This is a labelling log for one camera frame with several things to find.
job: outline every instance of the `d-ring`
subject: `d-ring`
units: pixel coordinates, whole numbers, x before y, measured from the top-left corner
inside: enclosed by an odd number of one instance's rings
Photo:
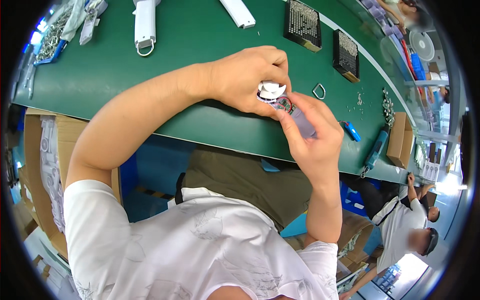
[[[319,96],[317,95],[317,93],[315,92],[318,87],[321,87],[321,88],[322,88],[322,91],[324,92],[324,94],[323,94],[322,97],[319,97]],[[325,95],[326,95],[327,92],[325,91],[324,86],[323,86],[322,84],[318,83],[318,84],[315,86],[315,88],[312,90],[312,93],[315,95],[315,97],[317,97],[318,100],[323,100],[323,99],[325,99]]]
[[[147,55],[149,55],[150,53],[152,53],[153,48],[154,48],[153,39],[150,39],[150,42],[152,43],[152,47],[150,48],[150,51],[148,51],[147,54],[142,54],[142,53],[140,53],[140,51],[138,50],[138,43],[135,44],[135,47],[137,48],[137,53],[138,53],[138,55],[140,55],[140,56],[147,56]]]

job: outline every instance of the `blue tool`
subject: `blue tool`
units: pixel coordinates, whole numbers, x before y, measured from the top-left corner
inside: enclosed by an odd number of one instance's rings
[[[365,174],[371,169],[373,169],[373,167],[375,166],[375,163],[378,160],[378,156],[380,156],[380,153],[385,146],[389,131],[390,126],[388,126],[388,124],[386,124],[382,128],[382,130],[380,130],[380,133],[378,134],[377,140],[373,145],[370,154],[368,154],[367,159],[365,159],[365,168],[363,169],[362,174],[360,174],[360,177],[365,178]]]
[[[357,132],[357,130],[355,129],[355,127],[353,127],[352,123],[350,122],[344,122],[345,123],[345,129],[348,131],[348,133],[350,133],[350,135],[352,136],[352,138],[356,141],[356,142],[360,142],[360,135],[359,133]]]

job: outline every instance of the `green workbench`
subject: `green workbench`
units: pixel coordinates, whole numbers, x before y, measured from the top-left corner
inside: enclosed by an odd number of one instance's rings
[[[20,89],[14,103],[89,120],[115,95],[149,78],[189,64],[217,60],[244,48],[273,45],[288,55],[289,76],[294,91],[312,96],[314,86],[322,83],[326,89],[324,102],[336,118],[355,125],[362,139],[357,143],[345,134],[339,169],[360,174],[363,161],[384,124],[382,89],[386,87],[390,90],[384,78],[359,53],[361,81],[350,83],[332,67],[332,28],[321,24],[323,48],[313,53],[283,38],[284,2],[244,2],[256,19],[253,28],[237,28],[218,0],[162,1],[156,9],[155,50],[143,58],[136,53],[133,43],[133,3],[109,1],[93,39],[80,46],[79,30],[56,63],[37,68],[33,98],[29,100],[25,90]],[[337,1],[305,2],[361,43],[382,68],[388,70],[401,95],[408,99],[409,90],[404,85],[404,79],[399,78],[391,63],[383,58],[378,38],[365,30],[360,19],[350,18],[352,12]],[[361,93],[362,106],[356,104],[357,92]],[[395,94],[389,95],[395,110],[405,111]],[[213,100],[189,107],[155,133],[293,160],[278,122],[241,113]],[[407,172],[396,170],[385,153],[386,147],[368,177],[405,182]]]

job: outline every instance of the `finger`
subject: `finger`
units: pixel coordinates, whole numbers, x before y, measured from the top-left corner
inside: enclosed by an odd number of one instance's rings
[[[308,97],[300,97],[296,93],[289,93],[288,98],[303,112],[305,118],[310,122],[313,128],[315,128],[315,131],[317,131],[317,134],[325,132],[325,129],[330,127],[330,124],[323,114],[317,109],[315,99],[312,100],[308,99]]]
[[[288,76],[287,72],[277,66],[269,65],[264,70],[263,77],[263,80],[272,80],[276,83],[279,83],[280,85],[285,84],[287,86],[285,90],[286,92],[290,92],[292,90],[292,84],[290,82],[290,77]]]
[[[288,59],[287,54],[279,49],[261,49],[260,54],[270,64],[276,65],[288,73]]]
[[[295,92],[294,94],[307,99],[309,102],[314,103],[317,108],[319,109],[320,113],[327,119],[327,121],[335,127],[336,124],[338,124],[338,121],[336,120],[335,116],[333,115],[333,112],[330,110],[327,104],[325,104],[323,101],[318,100],[316,98],[307,96],[305,94],[297,93]]]
[[[300,134],[300,130],[295,124],[292,116],[287,114],[284,110],[277,110],[276,116],[282,125],[285,136],[287,137],[290,152],[292,155],[294,155],[294,153],[301,150],[305,146],[305,141]]]
[[[257,103],[255,104],[255,107],[253,108],[253,113],[262,116],[262,117],[275,117],[275,108],[273,108],[270,104],[264,103],[262,101],[259,101],[258,99],[255,99]]]
[[[265,45],[265,46],[253,47],[253,48],[250,48],[250,49],[276,49],[276,47]]]

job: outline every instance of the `right hand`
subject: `right hand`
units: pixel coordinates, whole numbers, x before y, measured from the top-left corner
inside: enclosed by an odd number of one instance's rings
[[[345,292],[343,294],[340,294],[338,296],[338,300],[348,300],[348,299],[350,299],[350,297],[352,297],[352,295],[350,294],[350,291],[348,291],[348,292]]]
[[[413,175],[412,172],[410,172],[410,173],[407,175],[407,182],[408,182],[408,185],[409,185],[409,186],[413,186],[413,183],[415,182],[415,175]]]
[[[405,23],[403,23],[403,20],[398,20],[398,24],[396,26],[398,27],[398,29],[400,29],[400,32],[402,34],[407,34],[407,30],[405,29]]]
[[[284,110],[276,111],[288,140],[290,153],[313,189],[338,181],[338,158],[343,140],[343,129],[328,106],[313,97],[288,93],[289,100],[304,114],[317,132],[317,138],[304,139],[293,118]]]

